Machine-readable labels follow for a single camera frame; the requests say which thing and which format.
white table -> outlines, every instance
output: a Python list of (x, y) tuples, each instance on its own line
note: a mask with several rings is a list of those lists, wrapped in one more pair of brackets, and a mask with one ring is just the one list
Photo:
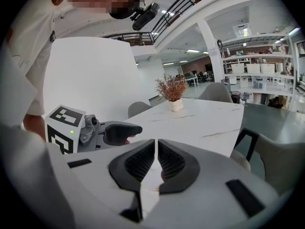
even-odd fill
[(142, 181), (144, 217), (158, 202), (159, 194), (154, 191), (163, 183), (157, 156), (158, 139), (186, 143), (229, 157), (239, 134), (243, 105), (184, 98), (183, 106), (181, 111), (172, 112), (166, 101), (126, 120), (143, 128), (141, 134), (129, 138), (130, 142), (155, 139), (156, 143), (154, 163)]
[(197, 80), (197, 85), (199, 85), (199, 83), (198, 83), (198, 77), (197, 77), (197, 76), (196, 76), (196, 77), (193, 77), (193, 78), (185, 79), (185, 80), (186, 80), (187, 82), (193, 80), (193, 81), (194, 81), (194, 85), (196, 86), (195, 79)]

white column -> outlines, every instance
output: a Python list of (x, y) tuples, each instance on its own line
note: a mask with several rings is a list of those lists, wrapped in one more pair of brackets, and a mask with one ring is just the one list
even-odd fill
[(221, 61), (219, 48), (217, 46), (217, 43), (215, 42), (214, 36), (212, 34), (212, 31), (208, 23), (205, 20), (200, 20), (197, 22), (197, 24), (199, 26), (205, 44), (207, 45), (208, 52), (210, 54), (209, 56), (211, 58), (211, 63), (213, 66), (215, 82), (220, 82), (224, 78), (223, 77), (224, 68), (223, 68), (223, 63)]

gray floor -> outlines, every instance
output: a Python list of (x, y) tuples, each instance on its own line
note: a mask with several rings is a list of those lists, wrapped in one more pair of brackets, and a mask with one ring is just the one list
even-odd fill
[[(200, 83), (197, 87), (188, 87), (183, 98), (197, 98), (209, 83)], [(156, 97), (150, 100), (151, 106), (163, 103), (165, 99)], [(305, 114), (276, 109), (266, 105), (247, 104), (241, 129), (249, 128), (261, 133), (279, 143), (305, 143)], [(251, 139), (245, 137), (236, 147), (246, 156)], [(254, 153), (251, 160), (251, 172), (264, 178), (264, 165), (258, 153)]]

ceiling light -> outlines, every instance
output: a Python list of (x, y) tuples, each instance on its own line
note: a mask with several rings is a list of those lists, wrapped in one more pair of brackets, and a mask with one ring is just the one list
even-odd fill
[(173, 16), (173, 15), (174, 15), (174, 13), (170, 13), (170, 12), (168, 12), (168, 11), (166, 11), (166, 10), (162, 10), (162, 13), (169, 13), (170, 16)]
[(300, 28), (294, 28), (291, 32), (288, 33), (289, 36), (296, 33)]
[(200, 52), (198, 50), (189, 49), (187, 52)]

white plant pot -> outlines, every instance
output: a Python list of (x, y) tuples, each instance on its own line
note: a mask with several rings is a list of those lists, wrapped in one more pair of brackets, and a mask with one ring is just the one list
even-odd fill
[(183, 109), (182, 99), (179, 99), (175, 102), (169, 101), (169, 103), (170, 103), (170, 110), (171, 111), (177, 112), (177, 111)]

